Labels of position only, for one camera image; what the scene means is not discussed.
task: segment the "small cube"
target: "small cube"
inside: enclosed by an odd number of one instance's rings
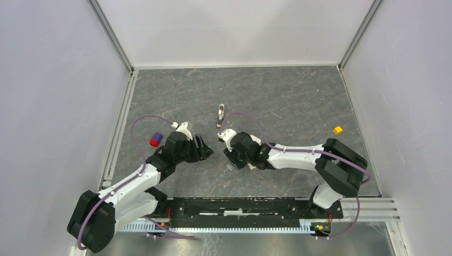
[[[336,128],[333,129],[333,132],[335,135],[338,135],[339,133],[342,132],[342,128],[340,126],[337,126]]]
[[[149,141],[149,144],[151,144],[151,146],[157,148],[158,145],[160,144],[160,142],[163,139],[163,135],[159,132],[154,133],[154,135],[152,136],[151,140]]]

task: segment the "metal tool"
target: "metal tool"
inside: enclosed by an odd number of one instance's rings
[[[224,104],[220,104],[220,106],[218,107],[218,123],[216,125],[218,129],[221,128],[223,120],[224,120]]]

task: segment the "gray floor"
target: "gray floor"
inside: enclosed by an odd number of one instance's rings
[[[340,232],[349,223],[333,223],[333,232]],[[305,234],[194,234],[196,240],[147,238],[143,233],[118,232],[99,256],[145,255],[334,255],[391,256],[395,255],[389,242],[385,223],[359,222],[343,237],[315,241]]]
[[[226,112],[253,114],[271,142],[309,146],[337,138],[362,154],[364,144],[345,87],[336,67],[264,67],[140,70],[126,132],[119,150],[113,182],[126,177],[141,164],[129,137],[130,123],[145,114],[158,114],[175,122],[190,121],[206,144],[215,151],[208,160],[180,164],[176,172],[157,186],[168,196],[301,196],[309,197],[322,183],[319,174],[306,170],[249,169],[230,171],[215,127],[218,105]],[[343,132],[333,133],[340,125]],[[255,125],[234,116],[228,126],[259,137]],[[146,156],[154,132],[168,135],[172,128],[159,119],[144,119],[135,137]],[[379,194],[375,181],[360,189],[361,196]]]

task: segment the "black mount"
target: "black mount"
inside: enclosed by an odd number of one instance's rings
[[[173,228],[290,228],[299,227],[300,219],[328,219],[329,214],[313,213],[307,198],[174,197],[165,204],[159,202],[149,217],[166,219],[168,208],[171,209],[170,225]],[[236,216],[226,214],[226,211],[250,215]],[[332,205],[330,212],[333,219],[344,218],[339,201]]]
[[[165,145],[159,147],[156,152],[150,156],[146,163],[152,164],[157,168],[160,174],[160,182],[171,175],[176,166],[182,162],[194,163],[207,159],[213,151],[204,144],[199,134],[195,135],[193,140],[189,141],[187,136],[182,132],[172,132],[166,139]],[[164,202],[163,207],[159,207],[159,211],[166,211],[167,196],[152,187],[146,190],[147,193],[153,195],[156,200]],[[83,193],[75,206],[74,212],[67,227],[75,239],[85,221],[90,210],[100,201],[99,194],[91,190]],[[102,202],[100,206],[91,216],[83,234],[82,243],[92,252],[97,253],[110,243],[115,234],[115,208],[113,203]]]

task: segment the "aluminum frame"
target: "aluminum frame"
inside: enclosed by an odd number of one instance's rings
[[[127,54],[125,53],[123,47],[121,46],[121,43],[116,37],[116,34],[113,31],[113,28],[111,27],[110,23],[108,22],[107,17],[105,16],[105,13],[103,12],[102,7],[100,6],[98,0],[88,0],[88,3],[93,9],[93,12],[96,15],[103,30],[107,34],[107,37],[110,40],[111,44],[113,45],[113,48],[115,48],[116,52],[118,53],[121,62],[124,64],[124,67],[130,73],[132,73],[134,71],[132,63],[129,61]]]

